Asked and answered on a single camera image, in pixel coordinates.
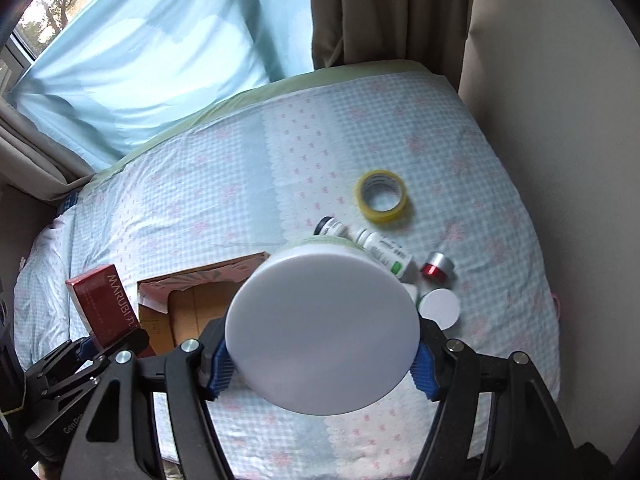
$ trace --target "open cardboard box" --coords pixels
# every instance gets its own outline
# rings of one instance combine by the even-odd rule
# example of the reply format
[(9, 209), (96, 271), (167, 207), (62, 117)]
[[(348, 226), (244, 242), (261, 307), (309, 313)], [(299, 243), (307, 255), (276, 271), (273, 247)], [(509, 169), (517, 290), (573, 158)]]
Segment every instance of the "open cardboard box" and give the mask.
[(156, 354), (197, 339), (207, 323), (225, 315), (244, 281), (267, 253), (249, 254), (138, 282), (138, 319)]

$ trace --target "blue gripper pad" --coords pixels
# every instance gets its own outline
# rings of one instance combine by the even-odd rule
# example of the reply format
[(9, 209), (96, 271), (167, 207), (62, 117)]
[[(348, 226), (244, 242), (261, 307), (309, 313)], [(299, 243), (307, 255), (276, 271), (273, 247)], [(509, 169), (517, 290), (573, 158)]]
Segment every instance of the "blue gripper pad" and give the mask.
[(234, 370), (234, 363), (226, 349), (225, 340), (222, 340), (215, 356), (211, 360), (211, 380), (207, 386), (207, 390), (213, 399), (217, 399), (220, 392), (227, 389)]
[(81, 361), (91, 361), (96, 357), (98, 355), (98, 347), (95, 343), (94, 336), (87, 338), (87, 340), (80, 345), (76, 353)]
[(429, 352), (424, 343), (418, 345), (418, 351), (410, 371), (411, 377), (414, 378), (415, 387), (424, 392), (427, 395), (427, 399), (435, 399), (440, 387), (436, 382), (433, 357), (431, 357), (431, 352)]

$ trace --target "mattress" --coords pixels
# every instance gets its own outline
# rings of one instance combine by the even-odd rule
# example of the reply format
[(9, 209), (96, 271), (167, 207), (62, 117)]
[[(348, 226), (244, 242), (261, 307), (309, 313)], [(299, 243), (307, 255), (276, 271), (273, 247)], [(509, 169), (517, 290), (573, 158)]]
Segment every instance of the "mattress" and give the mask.
[[(246, 92), (98, 174), (36, 240), (18, 277), (20, 362), (86, 334), (64, 278), (114, 263), (136, 304), (138, 280), (272, 253), (323, 216), (370, 226), (353, 189), (381, 168), (402, 177), (410, 202), (402, 218), (374, 228), (418, 262), (437, 250), (456, 264), (462, 314), (447, 336), (485, 354), (529, 353), (557, 396), (558, 322), (527, 211), (446, 79), (400, 61)], [(176, 460), (166, 403), (156, 401), (162, 456)], [(238, 376), (209, 404), (230, 466), (246, 479), (407, 476), (435, 410), (410, 377), (345, 415), (287, 412)], [(470, 456), (482, 452), (488, 413), (482, 394)]]

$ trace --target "white round lid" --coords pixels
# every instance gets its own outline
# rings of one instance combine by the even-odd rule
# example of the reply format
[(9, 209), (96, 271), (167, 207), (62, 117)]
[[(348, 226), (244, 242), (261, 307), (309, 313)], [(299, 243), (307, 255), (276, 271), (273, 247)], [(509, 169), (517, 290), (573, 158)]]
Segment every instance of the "white round lid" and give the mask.
[(420, 300), (418, 312), (426, 319), (433, 319), (440, 330), (446, 330), (460, 317), (460, 300), (448, 288), (437, 288)]
[(352, 412), (408, 372), (420, 337), (411, 297), (376, 261), (347, 252), (267, 261), (233, 298), (226, 346), (269, 402), (309, 415)]

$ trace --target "bottle label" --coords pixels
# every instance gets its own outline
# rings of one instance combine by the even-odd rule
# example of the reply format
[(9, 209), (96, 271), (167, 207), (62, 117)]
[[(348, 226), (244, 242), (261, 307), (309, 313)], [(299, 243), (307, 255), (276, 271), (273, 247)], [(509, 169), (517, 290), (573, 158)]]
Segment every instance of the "bottle label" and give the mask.
[(321, 235), (335, 236), (344, 224), (335, 218), (331, 218), (320, 230)]
[(397, 255), (401, 260), (406, 259), (406, 253), (402, 250), (402, 245), (394, 242), (393, 240), (389, 240), (388, 238), (380, 238), (378, 243), (392, 251), (393, 254)]
[(376, 246), (371, 247), (369, 249), (369, 253), (371, 253), (371, 256), (373, 256), (377, 261), (383, 264), (393, 274), (398, 274), (398, 272), (400, 272), (400, 270), (402, 269), (402, 263), (396, 261), (395, 259), (389, 259), (386, 254)]

